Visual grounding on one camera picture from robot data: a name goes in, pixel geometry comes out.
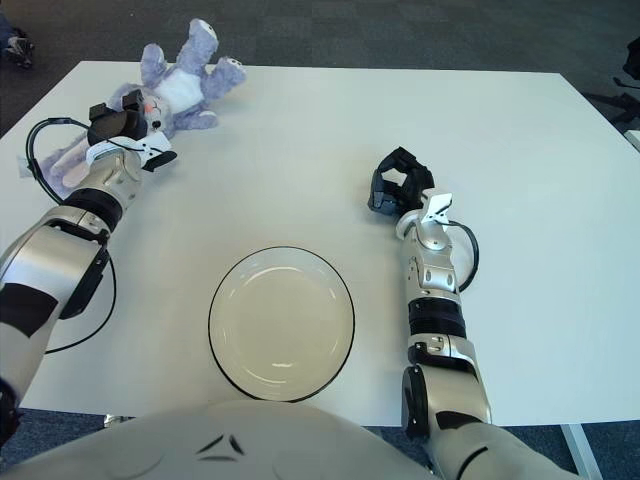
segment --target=robot forearm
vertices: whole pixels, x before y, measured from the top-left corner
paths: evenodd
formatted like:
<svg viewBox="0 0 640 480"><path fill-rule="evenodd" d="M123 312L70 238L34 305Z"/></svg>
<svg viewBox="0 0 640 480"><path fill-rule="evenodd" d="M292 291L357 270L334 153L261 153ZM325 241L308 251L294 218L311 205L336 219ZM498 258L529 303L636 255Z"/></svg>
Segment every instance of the robot forearm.
<svg viewBox="0 0 640 480"><path fill-rule="evenodd" d="M81 313L107 262L107 242L140 186L140 158L104 147L89 175L0 257L2 437L58 318Z"/></svg>

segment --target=black joint band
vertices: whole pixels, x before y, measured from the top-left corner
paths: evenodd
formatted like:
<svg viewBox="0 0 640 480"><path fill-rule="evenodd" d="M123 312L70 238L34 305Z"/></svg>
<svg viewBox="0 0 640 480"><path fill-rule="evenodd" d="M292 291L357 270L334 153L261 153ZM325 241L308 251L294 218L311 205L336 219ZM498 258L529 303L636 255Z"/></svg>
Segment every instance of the black joint band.
<svg viewBox="0 0 640 480"><path fill-rule="evenodd" d="M63 205L87 210L99 217L113 232L122 218L122 206L108 193L95 188L82 188L69 195Z"/></svg>
<svg viewBox="0 0 640 480"><path fill-rule="evenodd" d="M0 379L0 447L16 433L20 414L13 389Z"/></svg>
<svg viewBox="0 0 640 480"><path fill-rule="evenodd" d="M462 309L446 298L419 298L409 303L411 335L440 333L467 338Z"/></svg>

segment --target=purple plush toy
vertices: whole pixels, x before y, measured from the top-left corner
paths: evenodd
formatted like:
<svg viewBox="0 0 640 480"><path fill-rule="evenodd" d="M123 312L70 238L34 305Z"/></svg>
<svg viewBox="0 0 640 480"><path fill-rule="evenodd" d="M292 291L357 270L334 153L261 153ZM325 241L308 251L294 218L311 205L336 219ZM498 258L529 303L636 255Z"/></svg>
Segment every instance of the purple plush toy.
<svg viewBox="0 0 640 480"><path fill-rule="evenodd" d="M246 79L240 62L228 57L220 58L213 71L206 72L205 66L217 49L218 38L211 25L197 18L191 20L189 39L175 65L167 67L158 45L147 45L140 61L143 85L123 85L107 102L109 107L121 110L122 96L140 89L149 133L161 131L171 138L176 130L215 127L218 118L207 107ZM88 147L82 135L41 162L45 178L62 197L86 176L88 166L84 160Z"/></svg>

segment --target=robotic hand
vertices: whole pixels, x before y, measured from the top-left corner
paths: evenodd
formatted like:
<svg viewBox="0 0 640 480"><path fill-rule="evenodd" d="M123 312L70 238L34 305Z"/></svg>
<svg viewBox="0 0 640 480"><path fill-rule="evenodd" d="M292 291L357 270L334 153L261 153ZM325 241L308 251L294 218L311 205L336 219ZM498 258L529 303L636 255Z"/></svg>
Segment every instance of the robotic hand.
<svg viewBox="0 0 640 480"><path fill-rule="evenodd" d="M16 407L55 322L81 313L98 287L110 262L107 243L136 197L140 170L153 171L175 158L162 133L142 138L147 128L141 101L134 91L123 97L122 112L105 104L91 108L89 175L0 257L0 445L17 428ZM37 163L32 170L43 182Z"/></svg>

